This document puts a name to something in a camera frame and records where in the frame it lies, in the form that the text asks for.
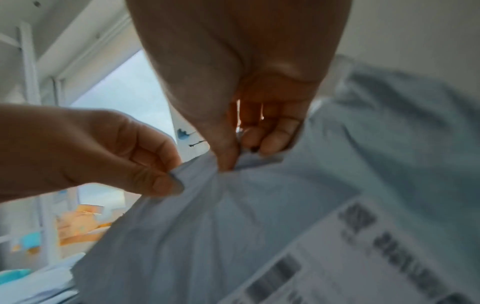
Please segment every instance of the white wall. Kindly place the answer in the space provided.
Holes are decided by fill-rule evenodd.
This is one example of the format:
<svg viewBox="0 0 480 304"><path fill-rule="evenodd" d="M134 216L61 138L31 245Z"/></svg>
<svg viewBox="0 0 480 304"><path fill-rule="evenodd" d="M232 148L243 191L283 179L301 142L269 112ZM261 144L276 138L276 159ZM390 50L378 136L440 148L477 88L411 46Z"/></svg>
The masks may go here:
<svg viewBox="0 0 480 304"><path fill-rule="evenodd" d="M480 99L480 2L354 0L338 52L440 78Z"/></svg>

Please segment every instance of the fingernail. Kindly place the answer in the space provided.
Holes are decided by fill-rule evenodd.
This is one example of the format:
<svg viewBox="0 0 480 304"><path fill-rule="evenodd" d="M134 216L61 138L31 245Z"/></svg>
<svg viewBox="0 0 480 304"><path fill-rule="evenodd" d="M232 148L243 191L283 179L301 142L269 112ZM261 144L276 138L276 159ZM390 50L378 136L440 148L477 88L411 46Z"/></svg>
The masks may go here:
<svg viewBox="0 0 480 304"><path fill-rule="evenodd" d="M160 195L179 195L184 191L183 184L172 176L157 177L153 183L153 190Z"/></svg>

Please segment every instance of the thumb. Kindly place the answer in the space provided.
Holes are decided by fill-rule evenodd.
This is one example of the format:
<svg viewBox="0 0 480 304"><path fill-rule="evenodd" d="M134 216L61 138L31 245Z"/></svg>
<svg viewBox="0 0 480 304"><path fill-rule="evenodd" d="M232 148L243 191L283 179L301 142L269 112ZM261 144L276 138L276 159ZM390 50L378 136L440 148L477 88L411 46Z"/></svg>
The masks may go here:
<svg viewBox="0 0 480 304"><path fill-rule="evenodd" d="M217 157L220 171L232 170L240 155L240 145L227 114L215 120L192 123Z"/></svg>
<svg viewBox="0 0 480 304"><path fill-rule="evenodd" d="M108 157L102 164L97 182L149 196L178 195L184 190L182 183L168 173L117 156Z"/></svg>

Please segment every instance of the sticker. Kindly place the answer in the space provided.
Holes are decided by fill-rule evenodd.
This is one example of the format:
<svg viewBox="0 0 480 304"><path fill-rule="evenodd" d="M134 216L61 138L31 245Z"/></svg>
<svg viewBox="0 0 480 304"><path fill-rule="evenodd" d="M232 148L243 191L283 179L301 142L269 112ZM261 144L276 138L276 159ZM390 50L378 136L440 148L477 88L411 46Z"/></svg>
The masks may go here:
<svg viewBox="0 0 480 304"><path fill-rule="evenodd" d="M220 304L480 304L372 199L297 237Z"/></svg>

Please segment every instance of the hand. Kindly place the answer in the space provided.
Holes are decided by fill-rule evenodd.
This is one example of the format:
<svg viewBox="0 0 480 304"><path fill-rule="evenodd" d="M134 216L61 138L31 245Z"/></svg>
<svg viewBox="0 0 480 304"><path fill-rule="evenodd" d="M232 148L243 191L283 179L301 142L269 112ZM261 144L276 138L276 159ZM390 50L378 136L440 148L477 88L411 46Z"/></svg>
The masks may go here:
<svg viewBox="0 0 480 304"><path fill-rule="evenodd" d="M222 170L241 144L285 149L326 75L351 0L127 0L171 104L205 137Z"/></svg>
<svg viewBox="0 0 480 304"><path fill-rule="evenodd" d="M180 157L167 135L111 111L0 105L0 202L102 183L164 196Z"/></svg>

